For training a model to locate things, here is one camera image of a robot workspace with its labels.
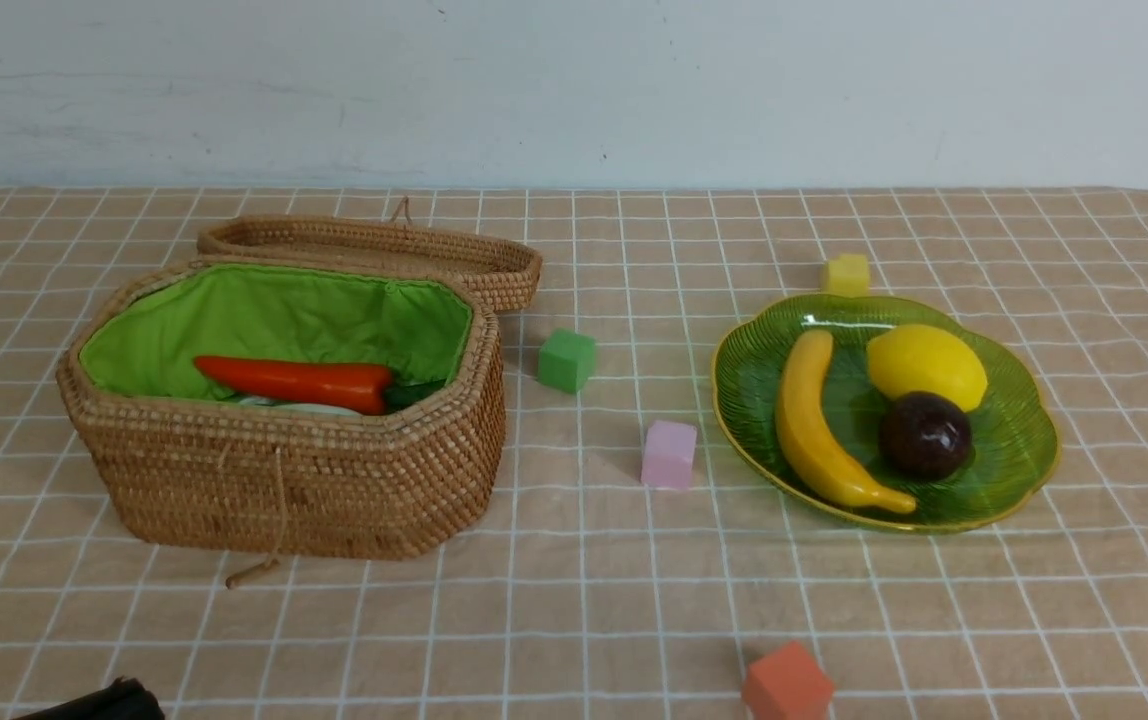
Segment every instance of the green fabric lining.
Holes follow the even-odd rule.
[[[82,348],[94,386],[125,396],[227,400],[199,355],[379,363],[401,386],[451,382],[472,307],[432,281],[214,265],[139,299]]]

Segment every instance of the green plate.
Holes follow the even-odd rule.
[[[970,413],[974,457],[939,483],[903,480],[877,451],[877,427],[889,402],[867,378],[864,348],[872,336],[905,323],[936,325],[961,336],[987,369],[986,396]],[[793,473],[779,451],[774,401],[783,364],[796,338],[820,327],[835,336],[824,384],[827,424],[877,482],[916,496],[917,509],[910,514],[831,505]],[[721,429],[752,469],[788,495],[867,528],[921,534],[980,528],[1018,511],[1058,465],[1058,429],[1022,361],[999,342],[913,300],[799,295],[775,302],[722,338],[712,356],[712,392]]]

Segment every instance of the toy lemon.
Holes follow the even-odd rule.
[[[961,338],[934,325],[897,325],[867,343],[867,374],[889,400],[932,392],[970,413],[987,392],[987,372]]]

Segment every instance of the basket lid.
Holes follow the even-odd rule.
[[[404,214],[404,223],[397,218]],[[419,272],[452,278],[495,311],[519,310],[533,301],[542,255],[501,237],[418,227],[409,196],[385,222],[332,215],[239,215],[196,237],[200,255],[271,260],[344,260],[382,273]]]

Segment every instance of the dark purple fruit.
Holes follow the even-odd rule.
[[[970,418],[932,392],[909,392],[881,420],[881,455],[894,470],[918,480],[955,473],[974,447]]]

